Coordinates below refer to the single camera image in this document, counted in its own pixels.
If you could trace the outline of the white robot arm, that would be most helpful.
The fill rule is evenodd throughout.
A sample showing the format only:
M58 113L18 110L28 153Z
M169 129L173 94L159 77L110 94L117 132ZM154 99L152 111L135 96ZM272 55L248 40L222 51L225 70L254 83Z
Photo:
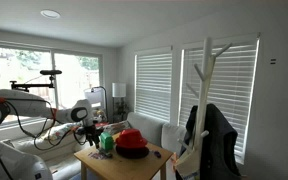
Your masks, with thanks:
M1 89L0 124L8 115L43 117L60 123L82 123L90 142L99 143L96 121L86 99L78 100L72 108L57 110L40 96ZM53 176L37 155L21 152L0 141L0 180L53 180Z

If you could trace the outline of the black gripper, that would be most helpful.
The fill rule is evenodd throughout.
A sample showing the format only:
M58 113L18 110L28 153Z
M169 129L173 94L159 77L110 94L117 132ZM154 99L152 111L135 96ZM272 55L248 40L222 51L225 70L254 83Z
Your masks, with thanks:
M101 130L97 129L95 125L85 127L86 139L91 146L99 148L100 139L99 136L102 133Z

